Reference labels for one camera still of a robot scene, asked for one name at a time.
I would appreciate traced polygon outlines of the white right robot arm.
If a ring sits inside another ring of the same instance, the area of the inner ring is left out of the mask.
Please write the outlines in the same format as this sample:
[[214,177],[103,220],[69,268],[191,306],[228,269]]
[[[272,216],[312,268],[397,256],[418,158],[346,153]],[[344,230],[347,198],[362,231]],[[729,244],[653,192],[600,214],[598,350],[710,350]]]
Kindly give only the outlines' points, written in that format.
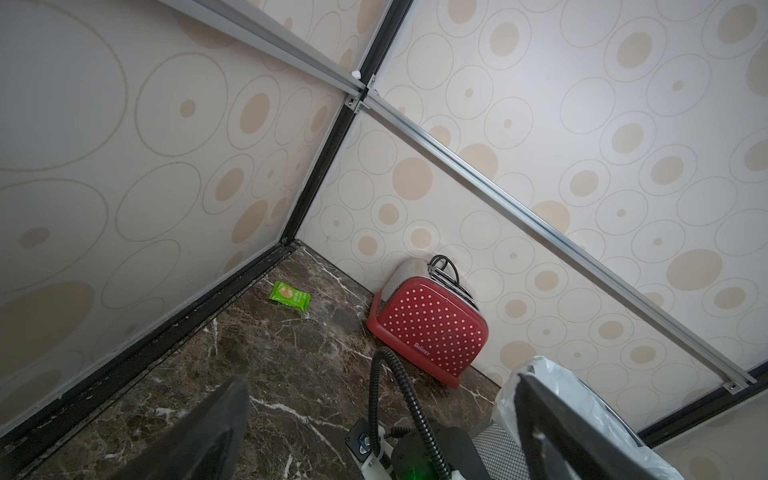
[[[437,447],[447,479],[490,479],[491,476],[469,434],[458,427],[437,426],[433,447]],[[418,431],[398,440],[391,454],[395,479],[440,479],[433,455]]]

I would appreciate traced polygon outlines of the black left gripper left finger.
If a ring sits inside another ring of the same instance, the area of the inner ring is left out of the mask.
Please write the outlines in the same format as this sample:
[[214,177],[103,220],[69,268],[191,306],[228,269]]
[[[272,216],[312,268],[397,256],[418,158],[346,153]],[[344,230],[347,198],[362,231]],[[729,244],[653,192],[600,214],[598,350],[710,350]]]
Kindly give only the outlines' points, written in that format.
[[231,479],[248,416],[248,384],[245,378],[234,376],[113,477]]

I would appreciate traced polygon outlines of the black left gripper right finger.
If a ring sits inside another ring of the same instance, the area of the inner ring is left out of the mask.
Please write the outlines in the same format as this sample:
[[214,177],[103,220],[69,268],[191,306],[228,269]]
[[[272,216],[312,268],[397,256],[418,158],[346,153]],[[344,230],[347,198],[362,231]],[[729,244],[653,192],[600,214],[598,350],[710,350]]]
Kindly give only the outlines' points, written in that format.
[[521,374],[514,406],[532,479],[650,479],[536,377]]

